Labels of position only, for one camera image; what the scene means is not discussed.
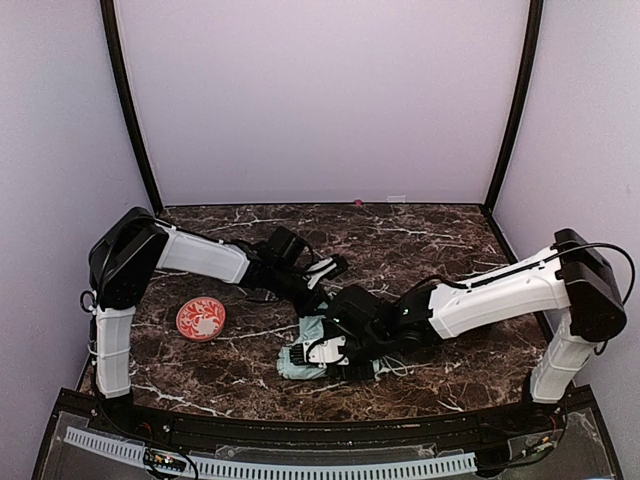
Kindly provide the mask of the mint green folding umbrella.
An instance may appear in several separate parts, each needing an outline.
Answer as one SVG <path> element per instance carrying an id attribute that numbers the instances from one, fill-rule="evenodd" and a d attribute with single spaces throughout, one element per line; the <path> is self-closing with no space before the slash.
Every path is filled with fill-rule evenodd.
<path id="1" fill-rule="evenodd" d="M 299 336 L 288 346 L 282 347 L 276 363 L 278 373 L 288 380 L 314 380 L 331 377 L 344 382 L 376 380 L 380 375 L 393 374 L 404 377 L 409 369 L 401 361 L 383 356 L 356 365 L 341 351 L 347 336 L 330 333 L 326 317 L 321 311 L 315 316 L 300 317 Z"/>

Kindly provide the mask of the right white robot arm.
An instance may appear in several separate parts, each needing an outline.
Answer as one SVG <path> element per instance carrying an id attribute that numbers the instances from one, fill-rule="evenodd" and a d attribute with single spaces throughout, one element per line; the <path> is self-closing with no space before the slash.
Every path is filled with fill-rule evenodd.
<path id="1" fill-rule="evenodd" d="M 359 286 L 342 289 L 330 302 L 324 338 L 304 358 L 332 374 L 373 375 L 372 363 L 391 353 L 437 345 L 489 324 L 552 311 L 561 320 L 542 360 L 529 377 L 529 399 L 555 404 L 596 346 L 627 324 L 630 298 L 619 289 L 602 250 L 619 246 L 588 242 L 576 231 L 555 233 L 554 242 L 510 266 L 459 282 L 426 278 L 393 302 Z"/>

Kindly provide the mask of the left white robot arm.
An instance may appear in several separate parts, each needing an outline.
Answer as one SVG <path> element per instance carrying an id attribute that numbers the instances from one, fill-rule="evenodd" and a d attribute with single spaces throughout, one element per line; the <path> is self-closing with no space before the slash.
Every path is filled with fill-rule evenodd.
<path id="1" fill-rule="evenodd" d="M 142 207 L 128 210 L 94 244 L 88 264 L 94 381 L 106 399 L 132 390 L 133 320 L 160 273 L 184 273 L 264 291 L 303 316 L 327 301 L 321 283 L 343 266 L 340 256 L 320 256 L 306 239 L 285 227 L 261 241 L 223 240 L 172 225 Z"/>

